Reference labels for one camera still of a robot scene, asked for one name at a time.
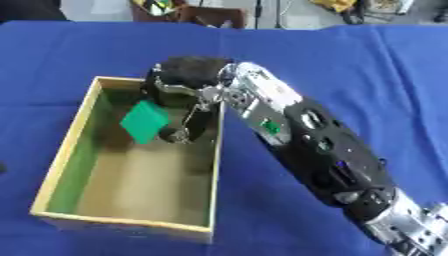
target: robotic arm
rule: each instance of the robotic arm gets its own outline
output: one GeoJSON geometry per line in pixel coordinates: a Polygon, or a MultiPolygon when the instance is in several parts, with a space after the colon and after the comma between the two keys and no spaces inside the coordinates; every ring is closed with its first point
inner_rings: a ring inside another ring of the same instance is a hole
{"type": "Polygon", "coordinates": [[[160,137],[189,143],[225,102],[265,147],[324,204],[373,240],[400,255],[448,255],[448,206],[421,208],[387,174],[385,160],[317,102],[295,92],[265,68],[219,58],[170,58],[153,68],[144,94],[164,105],[184,95],[191,110],[180,128],[160,137]]]}

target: floor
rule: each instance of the floor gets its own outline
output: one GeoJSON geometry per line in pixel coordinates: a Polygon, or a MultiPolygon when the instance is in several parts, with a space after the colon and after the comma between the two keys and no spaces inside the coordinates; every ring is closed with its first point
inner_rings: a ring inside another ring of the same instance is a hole
{"type": "MultiPolygon", "coordinates": [[[[437,7],[444,0],[415,0],[411,11],[405,16],[395,16],[394,24],[432,24],[431,20],[437,7]]],[[[196,5],[200,0],[189,0],[196,5]]],[[[242,8],[247,10],[248,28],[254,27],[253,10],[256,0],[204,0],[204,6],[242,8]]],[[[276,1],[262,0],[263,13],[259,28],[269,29],[275,26],[276,1]]],[[[286,29],[320,29],[343,24],[341,18],[309,0],[281,0],[281,10],[291,2],[287,12],[281,16],[281,24],[286,29]]],[[[62,10],[69,19],[76,21],[131,21],[128,0],[62,0],[62,10]]],[[[384,23],[369,19],[371,22],[384,23]]]]}

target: green cube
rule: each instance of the green cube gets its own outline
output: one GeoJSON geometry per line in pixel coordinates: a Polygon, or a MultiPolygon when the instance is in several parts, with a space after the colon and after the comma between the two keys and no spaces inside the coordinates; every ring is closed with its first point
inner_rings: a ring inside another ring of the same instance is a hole
{"type": "Polygon", "coordinates": [[[140,101],[121,120],[121,126],[139,144],[154,139],[159,131],[170,123],[168,113],[148,101],[140,101]]]}

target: blue cloth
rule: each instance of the blue cloth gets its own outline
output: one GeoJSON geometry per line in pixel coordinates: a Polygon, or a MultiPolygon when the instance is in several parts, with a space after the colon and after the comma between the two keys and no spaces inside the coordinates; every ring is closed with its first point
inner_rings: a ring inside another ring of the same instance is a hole
{"type": "Polygon", "coordinates": [[[92,78],[142,77],[173,55],[259,63],[332,110],[387,158],[419,203],[448,201],[448,28],[236,31],[193,25],[0,26],[0,255],[385,255],[226,116],[215,243],[58,231],[28,209],[92,78]]]}

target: wooden box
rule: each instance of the wooden box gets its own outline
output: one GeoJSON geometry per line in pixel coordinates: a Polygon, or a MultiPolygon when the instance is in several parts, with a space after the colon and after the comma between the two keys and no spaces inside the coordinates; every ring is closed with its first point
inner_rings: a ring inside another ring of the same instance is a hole
{"type": "MultiPolygon", "coordinates": [[[[31,208],[66,229],[168,233],[210,242],[223,106],[195,143],[135,144],[119,125],[143,80],[96,77],[31,208]]],[[[173,122],[185,110],[168,109],[173,122]]]]}

